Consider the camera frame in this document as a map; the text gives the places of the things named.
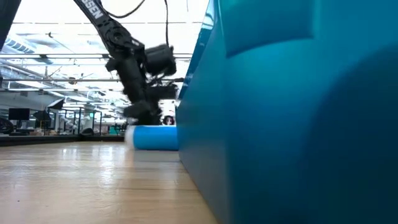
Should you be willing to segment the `black round object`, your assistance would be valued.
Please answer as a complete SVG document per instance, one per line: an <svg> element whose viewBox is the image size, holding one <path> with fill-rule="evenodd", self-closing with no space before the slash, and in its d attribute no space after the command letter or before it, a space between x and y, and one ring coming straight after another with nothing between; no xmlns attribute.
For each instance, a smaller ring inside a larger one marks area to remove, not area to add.
<svg viewBox="0 0 398 224"><path fill-rule="evenodd" d="M10 134L14 130L14 125L5 118L0 117L0 134Z"/></svg>

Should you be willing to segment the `teal plastic tray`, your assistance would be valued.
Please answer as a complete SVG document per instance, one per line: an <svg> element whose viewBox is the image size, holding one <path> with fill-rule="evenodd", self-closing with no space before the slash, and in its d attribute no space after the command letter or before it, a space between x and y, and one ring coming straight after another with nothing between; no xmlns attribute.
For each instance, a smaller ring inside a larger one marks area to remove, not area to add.
<svg viewBox="0 0 398 224"><path fill-rule="evenodd" d="M398 224L398 0L209 0L177 128L221 224Z"/></svg>

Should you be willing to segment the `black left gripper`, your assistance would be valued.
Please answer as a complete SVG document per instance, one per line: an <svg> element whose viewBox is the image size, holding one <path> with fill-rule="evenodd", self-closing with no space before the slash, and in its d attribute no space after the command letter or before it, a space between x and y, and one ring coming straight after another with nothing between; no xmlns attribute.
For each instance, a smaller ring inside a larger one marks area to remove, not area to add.
<svg viewBox="0 0 398 224"><path fill-rule="evenodd" d="M139 119L140 125L160 125L162 110L156 104L149 111L147 101L174 98L176 85L163 85L157 75L147 72L145 51L117 54L109 59L106 69L117 71L124 87L123 94L133 103L124 108L123 116Z"/></svg>

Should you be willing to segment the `black table frame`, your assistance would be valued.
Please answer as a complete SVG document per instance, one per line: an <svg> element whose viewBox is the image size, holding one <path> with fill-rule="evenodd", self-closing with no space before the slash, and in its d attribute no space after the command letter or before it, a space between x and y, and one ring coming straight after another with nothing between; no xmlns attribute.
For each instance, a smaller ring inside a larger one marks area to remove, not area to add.
<svg viewBox="0 0 398 224"><path fill-rule="evenodd" d="M123 136L0 136L0 147L66 142L123 142Z"/></svg>

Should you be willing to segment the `blue silicone sealant tube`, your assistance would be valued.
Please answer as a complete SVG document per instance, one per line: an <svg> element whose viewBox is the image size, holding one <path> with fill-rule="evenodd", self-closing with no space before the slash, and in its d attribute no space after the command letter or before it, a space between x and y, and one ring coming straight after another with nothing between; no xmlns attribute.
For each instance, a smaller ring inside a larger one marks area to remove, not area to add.
<svg viewBox="0 0 398 224"><path fill-rule="evenodd" d="M124 133L127 147L133 150L177 151L176 126L129 126Z"/></svg>

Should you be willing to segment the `black studio softbox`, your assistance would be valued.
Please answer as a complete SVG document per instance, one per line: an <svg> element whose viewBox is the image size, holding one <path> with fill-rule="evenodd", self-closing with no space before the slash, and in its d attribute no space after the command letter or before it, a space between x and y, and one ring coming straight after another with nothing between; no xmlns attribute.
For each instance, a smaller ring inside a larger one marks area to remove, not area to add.
<svg viewBox="0 0 398 224"><path fill-rule="evenodd" d="M37 111L33 114L35 118L35 128L48 129L52 119L47 111Z"/></svg>
<svg viewBox="0 0 398 224"><path fill-rule="evenodd" d="M61 110L63 108L63 104L65 102L64 98L58 99L53 101L51 104L47 106L48 109L54 109L54 110Z"/></svg>

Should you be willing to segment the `black background monitor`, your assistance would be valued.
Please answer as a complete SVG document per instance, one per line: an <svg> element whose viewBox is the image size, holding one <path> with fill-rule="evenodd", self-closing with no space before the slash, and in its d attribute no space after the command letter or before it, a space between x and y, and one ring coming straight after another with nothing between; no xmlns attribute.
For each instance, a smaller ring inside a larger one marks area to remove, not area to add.
<svg viewBox="0 0 398 224"><path fill-rule="evenodd" d="M29 119L29 108L9 108L8 120L27 121Z"/></svg>

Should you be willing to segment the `thin overhead metal bar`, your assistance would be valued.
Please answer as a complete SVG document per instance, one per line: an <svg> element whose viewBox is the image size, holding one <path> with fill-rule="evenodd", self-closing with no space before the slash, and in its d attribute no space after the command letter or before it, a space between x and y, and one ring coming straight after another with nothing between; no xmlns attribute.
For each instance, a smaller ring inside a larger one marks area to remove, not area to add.
<svg viewBox="0 0 398 224"><path fill-rule="evenodd" d="M184 82L184 78L162 78L159 80L166 82ZM121 82L118 79L21 79L21 78L3 78L4 82Z"/></svg>

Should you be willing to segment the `black background rig frame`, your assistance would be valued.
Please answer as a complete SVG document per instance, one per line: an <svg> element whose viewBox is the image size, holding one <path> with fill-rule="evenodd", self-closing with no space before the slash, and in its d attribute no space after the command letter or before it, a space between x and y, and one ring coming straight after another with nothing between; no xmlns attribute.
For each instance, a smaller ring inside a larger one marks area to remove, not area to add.
<svg viewBox="0 0 398 224"><path fill-rule="evenodd" d="M102 134L103 113L83 107L64 108L60 111L60 134L81 134L91 129L94 135Z"/></svg>

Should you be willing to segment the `grey overhead metal bar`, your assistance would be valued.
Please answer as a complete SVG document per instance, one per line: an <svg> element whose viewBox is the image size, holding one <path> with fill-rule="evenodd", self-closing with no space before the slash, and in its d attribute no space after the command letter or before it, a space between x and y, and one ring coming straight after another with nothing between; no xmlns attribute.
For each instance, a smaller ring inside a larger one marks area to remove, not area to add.
<svg viewBox="0 0 398 224"><path fill-rule="evenodd" d="M56 58L111 58L111 56L109 54L0 54L0 58L56 59Z"/></svg>

